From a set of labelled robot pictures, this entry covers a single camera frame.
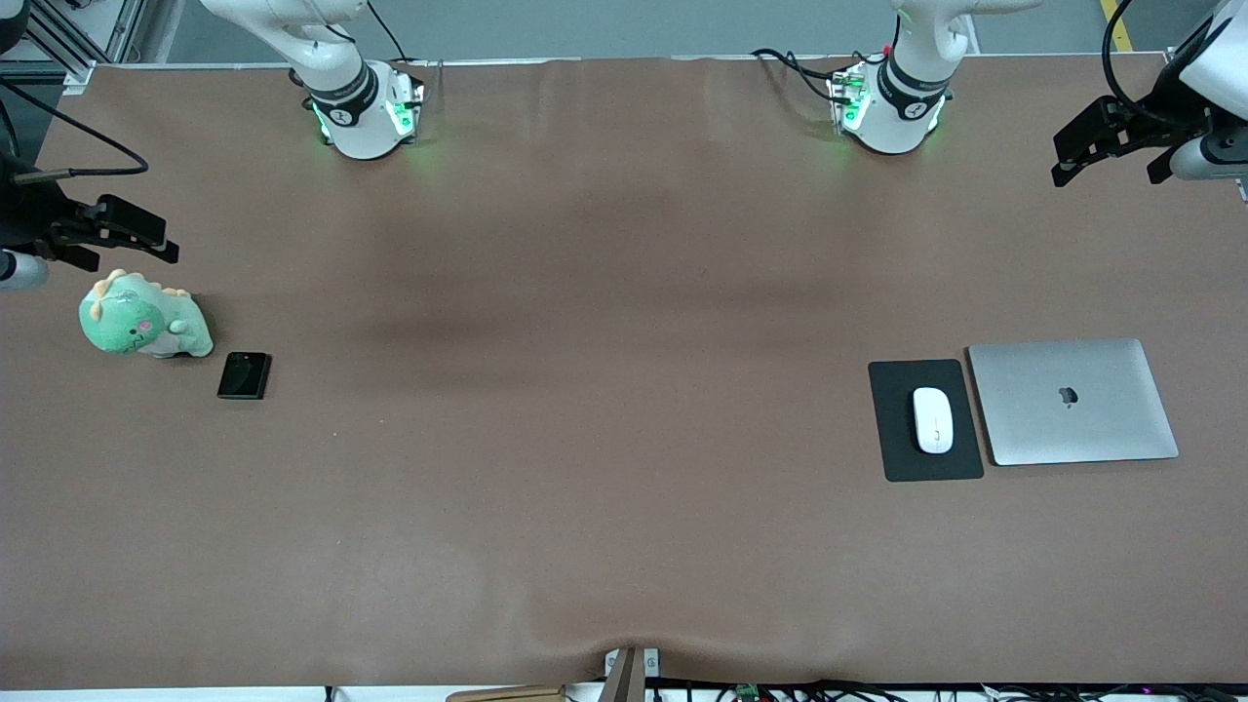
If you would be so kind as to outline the aluminium frame profile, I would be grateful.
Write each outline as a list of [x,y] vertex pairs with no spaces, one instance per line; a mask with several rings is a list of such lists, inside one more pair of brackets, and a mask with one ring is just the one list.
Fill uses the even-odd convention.
[[95,67],[129,59],[147,5],[149,0],[0,0],[0,75],[81,95]]

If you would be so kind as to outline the white computer mouse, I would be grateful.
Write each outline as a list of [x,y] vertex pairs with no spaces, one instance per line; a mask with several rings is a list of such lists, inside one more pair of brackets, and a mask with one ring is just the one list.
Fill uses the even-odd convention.
[[930,456],[948,453],[953,448],[953,405],[941,388],[924,386],[911,393],[915,440],[919,450]]

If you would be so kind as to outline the wooden board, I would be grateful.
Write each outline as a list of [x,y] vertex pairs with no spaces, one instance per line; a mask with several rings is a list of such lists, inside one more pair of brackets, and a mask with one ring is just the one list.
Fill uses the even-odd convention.
[[446,702],[567,702],[565,690],[549,685],[519,685],[485,690],[456,690]]

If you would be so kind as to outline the black mouse pad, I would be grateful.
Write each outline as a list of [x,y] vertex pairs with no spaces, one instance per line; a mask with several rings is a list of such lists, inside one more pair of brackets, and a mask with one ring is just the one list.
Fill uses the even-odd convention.
[[[983,477],[983,462],[971,405],[958,360],[875,361],[869,363],[879,448],[891,483],[936,483]],[[948,453],[930,456],[917,447],[911,393],[930,386],[948,395],[953,408],[955,442]]]

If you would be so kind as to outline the silver laptop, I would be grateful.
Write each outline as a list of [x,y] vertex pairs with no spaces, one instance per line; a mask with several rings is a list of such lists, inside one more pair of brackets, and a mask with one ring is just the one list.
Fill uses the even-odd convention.
[[993,465],[1066,465],[1181,453],[1139,339],[972,345]]

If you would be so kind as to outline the metal table clamp bracket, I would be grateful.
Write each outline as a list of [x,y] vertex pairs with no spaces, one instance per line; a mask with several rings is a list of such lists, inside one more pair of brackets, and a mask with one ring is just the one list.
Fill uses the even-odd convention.
[[646,680],[660,676],[658,648],[619,647],[604,657],[607,675],[598,702],[646,702]]

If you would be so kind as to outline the black phone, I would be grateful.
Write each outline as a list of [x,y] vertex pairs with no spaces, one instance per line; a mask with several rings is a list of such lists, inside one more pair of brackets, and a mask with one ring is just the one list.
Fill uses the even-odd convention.
[[260,401],[266,395],[272,356],[235,351],[223,357],[223,370],[215,395],[222,400]]

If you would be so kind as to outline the brown table cover mat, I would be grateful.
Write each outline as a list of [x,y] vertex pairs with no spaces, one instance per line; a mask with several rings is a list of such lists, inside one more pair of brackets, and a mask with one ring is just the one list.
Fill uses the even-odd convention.
[[[318,142],[285,71],[106,67],[62,110],[168,220],[104,254],[213,316],[99,352],[0,294],[0,690],[664,675],[1248,683],[1248,206],[1065,189],[1092,57],[963,64],[865,154],[774,66],[451,66],[414,147]],[[890,483],[869,363],[1141,339],[1181,457]],[[270,353],[260,401],[215,395]]]

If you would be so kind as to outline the green dinosaur plush toy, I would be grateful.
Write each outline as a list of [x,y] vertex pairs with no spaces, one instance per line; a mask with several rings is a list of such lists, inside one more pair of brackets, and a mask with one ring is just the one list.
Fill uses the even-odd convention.
[[213,335],[192,294],[168,289],[139,272],[116,269],[81,299],[79,324],[106,353],[206,357]]

